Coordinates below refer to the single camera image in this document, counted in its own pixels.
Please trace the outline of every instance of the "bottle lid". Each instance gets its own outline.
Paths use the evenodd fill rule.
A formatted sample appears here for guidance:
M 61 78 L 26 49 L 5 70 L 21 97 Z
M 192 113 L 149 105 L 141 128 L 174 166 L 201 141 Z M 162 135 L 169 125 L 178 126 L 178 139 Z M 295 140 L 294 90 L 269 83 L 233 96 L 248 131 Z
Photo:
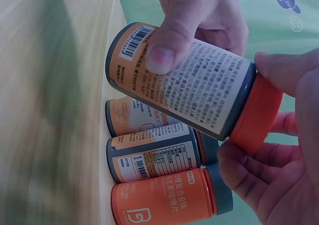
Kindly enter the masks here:
M 248 153 L 256 153 L 270 132 L 282 98 L 283 92 L 257 73 L 229 140 Z
M 211 165 L 218 162 L 217 150 L 219 148 L 218 141 L 207 134 L 196 130 L 199 149 L 203 165 Z
M 215 200 L 217 205 L 217 215 L 225 214 L 233 210 L 233 194 L 231 190 L 224 183 L 220 173 L 219 164 L 206 166 L 215 193 Z
M 113 137 L 116 137 L 116 132 L 112 124 L 110 103 L 111 103 L 111 100 L 108 100 L 105 103 L 105 118 L 106 118 L 106 124 L 108 125 L 111 137 L 113 138 Z

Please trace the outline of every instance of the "white label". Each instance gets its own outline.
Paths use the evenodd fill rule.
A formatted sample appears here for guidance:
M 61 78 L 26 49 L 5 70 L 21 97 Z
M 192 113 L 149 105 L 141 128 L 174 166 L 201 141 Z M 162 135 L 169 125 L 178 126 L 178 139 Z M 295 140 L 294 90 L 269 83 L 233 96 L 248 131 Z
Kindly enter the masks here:
M 136 99 L 132 101 L 130 125 L 136 132 L 175 123 L 179 123 L 179 121 Z
M 118 164 L 126 182 L 175 174 L 197 167 L 192 141 L 118 158 Z
M 195 177 L 192 171 L 187 172 L 187 179 L 189 184 L 195 184 Z
M 185 60 L 164 77 L 169 111 L 220 134 L 250 61 L 195 39 Z
M 125 182 L 136 181 L 138 179 L 130 157 L 118 159 L 118 164 Z
M 139 45 L 143 41 L 143 39 L 154 30 L 154 28 L 142 25 L 138 27 L 131 35 L 130 37 L 125 41 L 121 52 L 119 54 L 119 57 L 132 61 L 135 52 L 139 48 Z
M 189 134 L 188 126 L 184 123 L 171 124 L 155 129 L 146 130 L 147 133 L 151 133 L 155 141 L 163 141 L 167 139 L 177 138 Z

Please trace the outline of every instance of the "hand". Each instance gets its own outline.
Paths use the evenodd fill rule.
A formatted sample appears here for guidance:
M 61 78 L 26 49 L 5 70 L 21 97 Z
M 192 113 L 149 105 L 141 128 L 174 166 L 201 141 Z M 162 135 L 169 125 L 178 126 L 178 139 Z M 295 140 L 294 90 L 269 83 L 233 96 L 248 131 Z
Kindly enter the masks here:
M 298 134 L 299 146 L 265 143 L 249 155 L 226 142 L 218 152 L 221 175 L 262 224 L 319 224 L 319 49 L 256 54 L 255 62 L 266 79 L 296 98 L 296 114 L 279 113 L 273 132 Z
M 189 51 L 194 37 L 238 55 L 246 50 L 248 28 L 237 0 L 160 0 L 165 20 L 152 36 L 147 69 L 166 74 Z

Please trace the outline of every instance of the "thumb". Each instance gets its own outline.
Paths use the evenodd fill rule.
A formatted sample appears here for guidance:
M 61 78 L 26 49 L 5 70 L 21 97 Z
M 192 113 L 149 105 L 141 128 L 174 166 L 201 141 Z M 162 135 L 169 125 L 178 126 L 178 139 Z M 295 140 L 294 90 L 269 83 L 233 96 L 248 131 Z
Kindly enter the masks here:
M 168 7 L 164 22 L 149 42 L 146 67 L 150 72 L 166 74 L 183 60 L 201 22 L 198 7 L 191 1 Z
M 298 81 L 309 71 L 318 67 L 319 49 L 306 54 L 265 54 L 257 52 L 255 63 L 258 71 L 269 81 L 295 97 Z

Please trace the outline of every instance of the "nutrition facts table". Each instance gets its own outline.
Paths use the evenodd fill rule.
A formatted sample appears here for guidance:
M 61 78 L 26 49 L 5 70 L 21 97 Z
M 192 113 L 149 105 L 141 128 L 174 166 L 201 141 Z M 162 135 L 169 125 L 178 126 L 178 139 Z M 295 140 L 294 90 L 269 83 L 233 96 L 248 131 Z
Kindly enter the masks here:
M 191 141 L 156 149 L 144 154 L 152 177 L 163 176 L 196 168 Z

